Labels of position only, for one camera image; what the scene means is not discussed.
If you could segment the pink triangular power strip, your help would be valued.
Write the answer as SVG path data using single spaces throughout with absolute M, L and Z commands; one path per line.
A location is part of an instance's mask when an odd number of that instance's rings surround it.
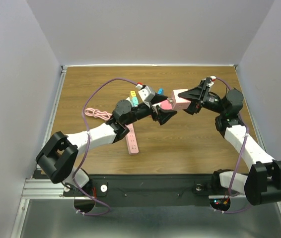
M 160 107 L 164 110 L 172 110 L 172 104 L 168 100 L 162 101 Z

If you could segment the pink cube adapter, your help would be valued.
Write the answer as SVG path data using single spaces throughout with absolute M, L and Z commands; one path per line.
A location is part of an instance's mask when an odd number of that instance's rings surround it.
M 171 94 L 172 102 L 170 103 L 172 110 L 179 111 L 179 110 L 185 110 L 188 108 L 191 101 L 178 96 L 178 94 L 180 94 L 182 92 L 186 92 L 186 91 L 187 91 L 187 89 L 174 89 L 172 91 L 172 94 Z

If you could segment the pink long power strip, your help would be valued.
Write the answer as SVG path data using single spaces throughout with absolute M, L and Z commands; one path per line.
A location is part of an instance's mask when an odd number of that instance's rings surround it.
M 134 131 L 134 127 L 132 124 L 127 125 L 127 128 L 129 129 L 129 133 L 126 135 L 126 143 L 128 152 L 130 155 L 135 155 L 139 153 L 139 147 L 136 140 L 136 134 Z

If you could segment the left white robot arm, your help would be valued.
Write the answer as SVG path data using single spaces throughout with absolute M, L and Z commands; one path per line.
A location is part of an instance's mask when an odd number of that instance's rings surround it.
M 100 126 L 74 134 L 54 133 L 37 155 L 36 162 L 52 183 L 70 184 L 80 195 L 88 195 L 92 183 L 83 169 L 75 167 L 78 155 L 86 157 L 90 149 L 122 140 L 130 131 L 128 125 L 138 120 L 151 116 L 163 125 L 176 114 L 177 111 L 164 110 L 160 105 L 141 103 L 134 107 L 130 101 L 120 100 L 110 119 Z

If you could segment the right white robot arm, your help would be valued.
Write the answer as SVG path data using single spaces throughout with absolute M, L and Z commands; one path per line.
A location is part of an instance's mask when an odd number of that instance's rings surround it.
M 243 160 L 249 172 L 243 175 L 237 170 L 215 171 L 210 181 L 211 190 L 238 192 L 253 206 L 280 202 L 281 160 L 269 155 L 249 134 L 249 127 L 240 116 L 243 94 L 233 88 L 220 98 L 210 91 L 213 84 L 214 79 L 206 78 L 197 87 L 178 93 L 178 97 L 190 101 L 184 110 L 188 114 L 197 114 L 202 108 L 218 113 L 217 131 L 239 153 L 237 160 Z

